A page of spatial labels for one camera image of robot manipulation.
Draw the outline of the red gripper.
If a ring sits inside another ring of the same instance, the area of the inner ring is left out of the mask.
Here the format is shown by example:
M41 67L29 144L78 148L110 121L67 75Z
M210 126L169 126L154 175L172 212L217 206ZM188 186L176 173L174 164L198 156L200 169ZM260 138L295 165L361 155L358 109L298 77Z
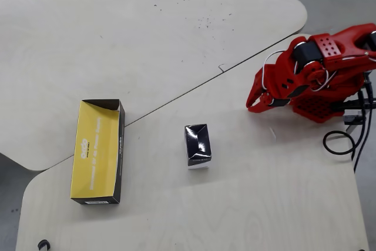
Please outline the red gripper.
M246 101L252 113L286 105L303 93L311 83L303 73L294 73L296 62L288 53L281 53L274 64L264 64L256 73Z

